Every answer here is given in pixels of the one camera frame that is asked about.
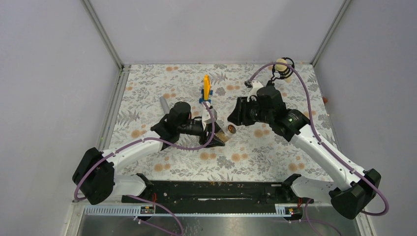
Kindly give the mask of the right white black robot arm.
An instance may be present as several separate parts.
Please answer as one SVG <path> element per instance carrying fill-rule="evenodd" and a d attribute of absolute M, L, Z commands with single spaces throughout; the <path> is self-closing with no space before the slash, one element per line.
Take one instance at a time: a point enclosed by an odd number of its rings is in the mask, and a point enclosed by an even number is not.
<path fill-rule="evenodd" d="M 313 131 L 310 119 L 296 109 L 288 109 L 274 87 L 262 87 L 255 95 L 238 97 L 228 121 L 236 126 L 268 124 L 276 135 L 308 154 L 331 177 L 331 181 L 322 181 L 293 174 L 282 189 L 284 200 L 293 203 L 300 197 L 311 198 L 331 204 L 347 219 L 355 219 L 375 198 L 380 173 L 357 165 Z"/>

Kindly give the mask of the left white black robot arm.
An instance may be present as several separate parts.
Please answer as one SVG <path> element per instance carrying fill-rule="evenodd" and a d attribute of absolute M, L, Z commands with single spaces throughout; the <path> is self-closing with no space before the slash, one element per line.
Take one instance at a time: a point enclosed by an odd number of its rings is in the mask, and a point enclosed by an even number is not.
<path fill-rule="evenodd" d="M 169 147 L 187 151 L 223 147 L 225 143 L 216 136 L 220 130 L 216 110 L 208 101 L 201 105 L 201 116 L 192 117 L 191 106 L 177 102 L 139 138 L 102 151 L 95 147 L 88 149 L 72 176 L 76 184 L 74 199 L 96 205 L 109 196 L 133 195 L 140 202 L 147 202 L 152 197 L 152 188 L 140 174 L 119 175 L 125 167 Z"/>

